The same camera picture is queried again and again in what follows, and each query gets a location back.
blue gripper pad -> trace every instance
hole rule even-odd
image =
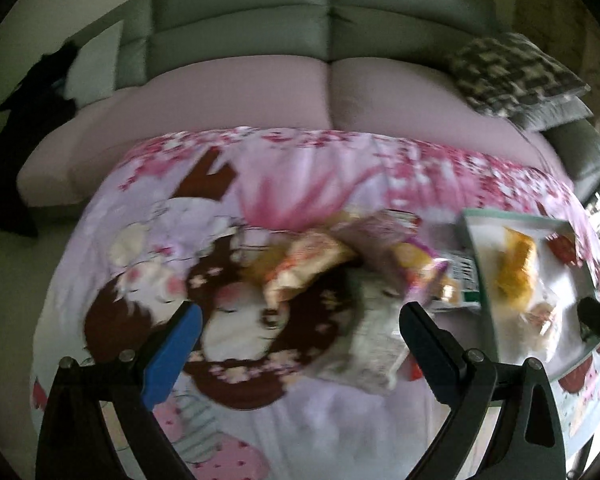
[[[144,368],[142,402],[151,411],[167,400],[202,332],[202,311],[192,304]]]

sofa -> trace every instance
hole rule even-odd
[[[83,203],[142,140],[241,125],[475,150],[552,174],[582,201],[600,182],[587,121],[519,132],[456,89],[448,56],[504,30],[493,0],[128,0],[68,40],[81,46],[119,20],[118,89],[33,151],[17,181],[29,206]]]

floor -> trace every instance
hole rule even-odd
[[[38,224],[38,240],[0,232],[0,449],[23,480],[34,477],[36,452],[28,394],[33,333],[75,221]],[[600,428],[592,457],[599,450]]]

white pillow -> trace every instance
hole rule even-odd
[[[123,22],[117,22],[89,40],[69,67],[64,98],[78,108],[111,97],[116,89],[116,65]]]

sofa armrest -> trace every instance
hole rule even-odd
[[[584,119],[551,128],[542,134],[573,180],[573,192],[584,202],[600,183],[600,134]]]

